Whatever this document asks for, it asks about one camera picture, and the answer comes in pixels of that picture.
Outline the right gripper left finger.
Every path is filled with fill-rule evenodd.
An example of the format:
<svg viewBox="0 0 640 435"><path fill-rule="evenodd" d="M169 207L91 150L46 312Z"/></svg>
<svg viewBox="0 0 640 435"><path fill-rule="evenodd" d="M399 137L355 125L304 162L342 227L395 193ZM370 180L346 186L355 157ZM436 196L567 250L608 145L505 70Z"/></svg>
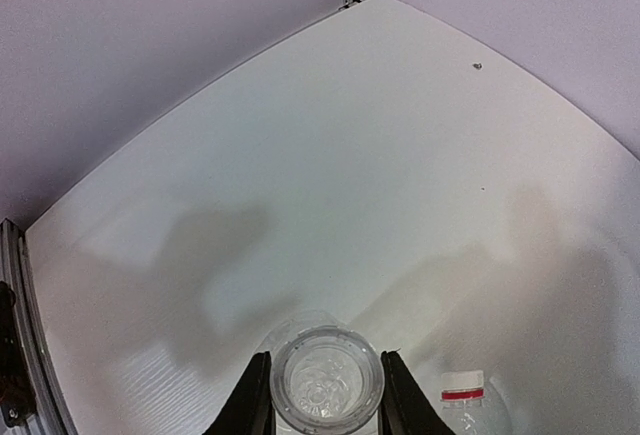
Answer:
<svg viewBox="0 0 640 435"><path fill-rule="evenodd" d="M270 434L270 373L270 353L255 353L204 435Z"/></svg>

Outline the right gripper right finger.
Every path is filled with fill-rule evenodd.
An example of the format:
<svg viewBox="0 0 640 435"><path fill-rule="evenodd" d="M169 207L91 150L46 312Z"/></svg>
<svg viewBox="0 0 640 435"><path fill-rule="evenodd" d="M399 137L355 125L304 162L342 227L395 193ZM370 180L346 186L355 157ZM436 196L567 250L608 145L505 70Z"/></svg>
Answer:
<svg viewBox="0 0 640 435"><path fill-rule="evenodd" d="M454 435L431 405L397 351L380 356L384 390L380 403L382 435Z"/></svg>

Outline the red label water bottle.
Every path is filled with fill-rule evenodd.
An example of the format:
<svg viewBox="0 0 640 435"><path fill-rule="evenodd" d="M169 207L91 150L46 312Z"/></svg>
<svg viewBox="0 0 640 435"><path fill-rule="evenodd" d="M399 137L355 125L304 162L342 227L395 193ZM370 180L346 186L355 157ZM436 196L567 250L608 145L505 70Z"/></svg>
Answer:
<svg viewBox="0 0 640 435"><path fill-rule="evenodd" d="M469 392L440 391L440 415L455 434L512 434L505 402L484 375L484 388Z"/></svg>

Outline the white bottle cap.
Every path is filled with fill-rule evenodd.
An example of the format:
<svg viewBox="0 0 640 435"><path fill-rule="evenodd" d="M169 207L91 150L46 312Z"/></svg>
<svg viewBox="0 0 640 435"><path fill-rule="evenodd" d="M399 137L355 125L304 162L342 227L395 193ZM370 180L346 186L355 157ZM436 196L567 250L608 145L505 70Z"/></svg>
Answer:
<svg viewBox="0 0 640 435"><path fill-rule="evenodd" d="M446 372L441 375L441 390L443 392L469 392L483 388L483 370Z"/></svg>

